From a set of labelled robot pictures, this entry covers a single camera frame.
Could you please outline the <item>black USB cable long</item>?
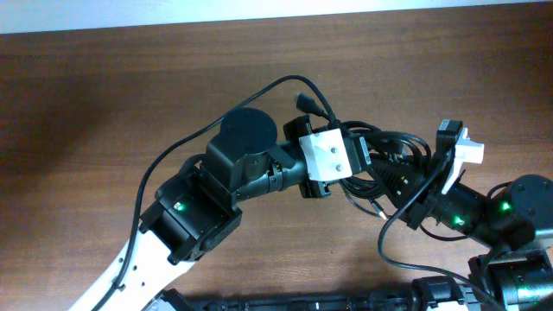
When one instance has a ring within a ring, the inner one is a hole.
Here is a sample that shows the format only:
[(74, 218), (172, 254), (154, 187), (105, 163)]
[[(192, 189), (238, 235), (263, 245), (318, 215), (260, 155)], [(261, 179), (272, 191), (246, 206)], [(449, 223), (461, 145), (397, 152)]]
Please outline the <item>black USB cable long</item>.
[[(400, 131), (381, 130), (361, 121), (346, 121), (341, 127), (358, 133), (365, 139), (371, 158), (415, 164), (424, 171), (423, 181), (431, 173), (431, 150), (422, 138)], [(384, 184), (373, 174), (371, 165), (365, 172), (355, 176), (372, 183), (372, 196), (366, 200), (377, 200), (386, 195)]]

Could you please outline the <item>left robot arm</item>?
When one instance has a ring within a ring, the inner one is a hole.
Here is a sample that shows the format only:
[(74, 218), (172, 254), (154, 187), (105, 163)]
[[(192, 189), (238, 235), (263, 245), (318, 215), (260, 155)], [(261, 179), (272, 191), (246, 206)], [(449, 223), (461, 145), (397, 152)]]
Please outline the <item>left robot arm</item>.
[(126, 243), (74, 310), (141, 310), (238, 228), (240, 201), (299, 186), (305, 198), (365, 171), (368, 145), (339, 128), (312, 128), (307, 115), (277, 126), (263, 111), (242, 108), (223, 118), (204, 153), (156, 191)]

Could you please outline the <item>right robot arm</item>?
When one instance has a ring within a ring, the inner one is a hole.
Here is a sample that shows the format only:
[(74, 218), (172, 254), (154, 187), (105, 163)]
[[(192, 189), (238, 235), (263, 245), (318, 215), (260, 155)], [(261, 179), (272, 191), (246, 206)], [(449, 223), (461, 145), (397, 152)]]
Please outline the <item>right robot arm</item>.
[(411, 134), (370, 130), (360, 138), (368, 172), (397, 209), (378, 237), (396, 221), (422, 228), (426, 218), (470, 238), (488, 253), (470, 259), (462, 282), (504, 310), (552, 308), (552, 181), (523, 175), (481, 194), (461, 183), (466, 163), (480, 164), (484, 146), (461, 121), (445, 119), (435, 151)]

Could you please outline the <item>black USB cable short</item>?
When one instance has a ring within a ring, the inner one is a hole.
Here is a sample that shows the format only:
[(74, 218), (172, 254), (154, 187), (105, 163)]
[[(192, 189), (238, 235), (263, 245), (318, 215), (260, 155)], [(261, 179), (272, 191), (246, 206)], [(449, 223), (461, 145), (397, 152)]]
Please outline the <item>black USB cable short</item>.
[[(330, 116), (315, 102), (315, 100), (305, 93), (298, 92), (295, 95), (296, 108), (306, 114), (313, 114), (317, 117), (323, 117), (327, 121), (330, 120)], [(384, 211), (381, 205), (376, 200), (367, 200), (372, 206), (373, 211), (369, 211), (360, 205), (354, 198), (353, 193), (346, 187), (344, 181), (339, 181), (340, 187), (342, 188), (344, 195), (347, 200), (361, 212), (384, 220), (388, 219), (388, 214)]]

